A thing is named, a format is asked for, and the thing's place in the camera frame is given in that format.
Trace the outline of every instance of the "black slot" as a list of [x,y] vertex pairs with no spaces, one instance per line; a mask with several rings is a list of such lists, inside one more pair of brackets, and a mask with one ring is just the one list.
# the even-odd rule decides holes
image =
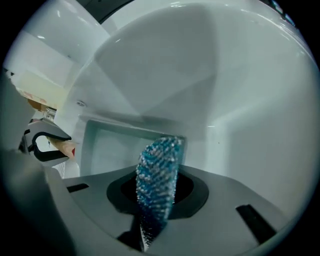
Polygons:
[[122,233],[117,239],[139,252],[144,251],[144,244],[140,232],[140,220],[137,216],[134,216],[130,230]]
[[277,233],[250,204],[235,209],[259,244],[263,244]]
[[76,191],[79,191],[79,190],[84,190],[86,188],[89,188],[89,186],[85,183],[81,183],[81,184],[77,184],[77,185],[74,185],[74,186],[68,186],[66,189],[72,193],[72,192],[76,192]]
[[[136,177],[137,176],[133,176],[129,181],[125,182],[120,187],[121,192],[134,203],[137,202]],[[176,191],[174,195],[174,204],[179,203],[187,196],[189,196],[193,189],[193,181],[190,178],[178,173],[176,181]]]

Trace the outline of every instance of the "toothbrush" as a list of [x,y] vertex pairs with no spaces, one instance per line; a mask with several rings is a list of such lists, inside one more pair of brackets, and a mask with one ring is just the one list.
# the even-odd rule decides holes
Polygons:
[[168,222],[175,199],[181,143],[177,137],[162,137],[140,154],[136,195],[145,250]]

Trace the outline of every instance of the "small screw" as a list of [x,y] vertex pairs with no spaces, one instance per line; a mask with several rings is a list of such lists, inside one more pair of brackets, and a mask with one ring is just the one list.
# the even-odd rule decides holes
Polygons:
[[86,107],[86,106],[87,106],[87,104],[84,103],[82,100],[78,100],[78,101],[76,102],[76,104],[77,104],[78,106],[80,106],[80,107]]

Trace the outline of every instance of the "blue bristles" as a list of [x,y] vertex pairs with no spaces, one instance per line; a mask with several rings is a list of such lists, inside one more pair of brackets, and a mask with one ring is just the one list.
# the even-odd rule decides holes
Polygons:
[[176,192],[181,141],[162,137],[140,154],[136,195],[142,239],[147,247],[166,226]]

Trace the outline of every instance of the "white panel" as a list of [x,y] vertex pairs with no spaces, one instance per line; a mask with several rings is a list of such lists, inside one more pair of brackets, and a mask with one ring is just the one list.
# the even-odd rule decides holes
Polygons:
[[24,30],[81,66],[109,37],[76,0],[46,1]]
[[81,66],[22,30],[13,42],[3,67],[18,77],[30,71],[56,86],[68,87]]

